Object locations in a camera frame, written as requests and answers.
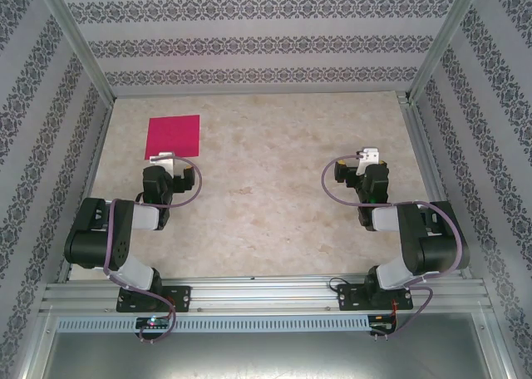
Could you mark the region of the grey sheet metal panel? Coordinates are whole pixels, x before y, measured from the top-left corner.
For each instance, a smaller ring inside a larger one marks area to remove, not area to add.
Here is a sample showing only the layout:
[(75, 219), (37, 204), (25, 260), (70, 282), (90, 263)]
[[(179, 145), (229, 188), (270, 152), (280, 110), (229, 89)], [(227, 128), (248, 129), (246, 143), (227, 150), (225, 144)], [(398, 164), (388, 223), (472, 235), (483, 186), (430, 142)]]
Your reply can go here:
[(365, 332), (201, 332), (144, 345), (103, 317), (46, 317), (22, 379), (517, 379), (489, 313), (420, 316)]

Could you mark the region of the small black controller board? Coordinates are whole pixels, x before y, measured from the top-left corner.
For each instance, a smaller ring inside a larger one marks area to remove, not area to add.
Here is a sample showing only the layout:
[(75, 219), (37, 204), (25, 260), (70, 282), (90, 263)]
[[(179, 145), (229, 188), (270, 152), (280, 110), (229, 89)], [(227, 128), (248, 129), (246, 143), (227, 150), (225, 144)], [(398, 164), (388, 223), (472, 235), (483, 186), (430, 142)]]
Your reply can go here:
[(397, 329), (397, 317), (391, 315), (371, 315), (368, 317), (371, 334), (390, 336)]
[(167, 330), (170, 320), (166, 317), (138, 317), (135, 321), (135, 329), (140, 330)]

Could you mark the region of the aluminium side rail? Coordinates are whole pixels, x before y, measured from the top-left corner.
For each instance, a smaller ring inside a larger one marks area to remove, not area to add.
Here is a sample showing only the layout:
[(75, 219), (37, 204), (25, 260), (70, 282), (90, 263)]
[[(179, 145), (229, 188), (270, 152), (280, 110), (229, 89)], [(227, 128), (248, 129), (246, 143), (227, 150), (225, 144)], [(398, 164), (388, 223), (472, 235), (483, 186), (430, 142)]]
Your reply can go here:
[(429, 261), (438, 262), (440, 266), (438, 273), (427, 272), (425, 277), (439, 278), (466, 268), (470, 262), (470, 251), (454, 210), (444, 195), (436, 161), (431, 153), (421, 119), (417, 116), (416, 109), (409, 103), (406, 93), (397, 93), (397, 99), (429, 198), (428, 208), (436, 214), (446, 231), (446, 234), (430, 237), (429, 242)]
[[(96, 143), (94, 144), (93, 151), (91, 152), (91, 159), (89, 161), (88, 171), (86, 172), (85, 182), (83, 190), (78, 198), (78, 203), (76, 205), (75, 214), (77, 214), (79, 208), (81, 207), (82, 201), (91, 195), (91, 191), (94, 185), (96, 178), (97, 167), (101, 158), (101, 153), (103, 150), (103, 145), (105, 143), (106, 133), (108, 131), (111, 115), (113, 112), (114, 104), (111, 104), (106, 108), (105, 115), (103, 117), (103, 122), (101, 123), (99, 132), (97, 134)], [(57, 270), (57, 275), (55, 277), (55, 283), (65, 283), (71, 272), (71, 265), (66, 261), (64, 254), (62, 254), (62, 259), (59, 263)]]

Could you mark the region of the thin aluminium frame bar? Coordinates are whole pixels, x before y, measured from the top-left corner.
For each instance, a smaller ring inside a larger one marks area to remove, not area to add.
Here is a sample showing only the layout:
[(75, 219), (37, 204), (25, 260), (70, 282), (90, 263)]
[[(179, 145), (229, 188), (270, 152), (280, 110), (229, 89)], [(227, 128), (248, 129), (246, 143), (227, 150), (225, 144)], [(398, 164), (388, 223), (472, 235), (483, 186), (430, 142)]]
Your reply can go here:
[(377, 83), (351, 85), (340, 84), (263, 84), (263, 85), (225, 85), (213, 87), (175, 87), (175, 86), (118, 86), (113, 90), (116, 99), (185, 97), (185, 96), (228, 96), (228, 95), (290, 95), (290, 94), (340, 94), (369, 92), (398, 92), (407, 90), (392, 89), (391, 84), (379, 86)]

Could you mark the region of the wide aluminium base rail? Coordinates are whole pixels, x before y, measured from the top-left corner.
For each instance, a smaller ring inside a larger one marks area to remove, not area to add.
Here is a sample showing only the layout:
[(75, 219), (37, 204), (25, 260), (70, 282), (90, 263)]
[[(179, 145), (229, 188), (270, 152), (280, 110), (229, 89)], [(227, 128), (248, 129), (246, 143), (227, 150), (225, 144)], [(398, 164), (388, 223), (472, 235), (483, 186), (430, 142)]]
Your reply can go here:
[[(164, 283), (191, 287), (189, 315), (338, 315), (328, 276), (175, 278)], [(493, 306), (484, 281), (451, 274), (429, 280), (433, 298), (425, 313), (477, 313)], [(118, 287), (104, 280), (73, 280), (45, 287), (38, 312), (52, 316), (114, 316)]]

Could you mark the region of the aluminium frame post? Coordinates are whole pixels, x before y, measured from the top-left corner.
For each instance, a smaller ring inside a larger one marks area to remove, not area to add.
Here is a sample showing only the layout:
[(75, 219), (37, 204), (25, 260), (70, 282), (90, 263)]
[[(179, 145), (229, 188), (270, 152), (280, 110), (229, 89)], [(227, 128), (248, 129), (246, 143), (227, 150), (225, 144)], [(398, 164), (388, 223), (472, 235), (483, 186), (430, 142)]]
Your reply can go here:
[(437, 33), (434, 42), (431, 44), (428, 53), (407, 92), (407, 99), (412, 106), (421, 97), (426, 83), (430, 80), (433, 71), (436, 69), (438, 62), (443, 56), (447, 46), (450, 44), (460, 26), (461, 20), (473, 1), (474, 0), (455, 0), (453, 2), (441, 29)]
[(101, 99), (107, 106), (110, 106), (116, 100), (116, 96), (67, 3), (64, 0), (44, 0), (44, 2), (62, 29), (72, 50), (78, 56)]

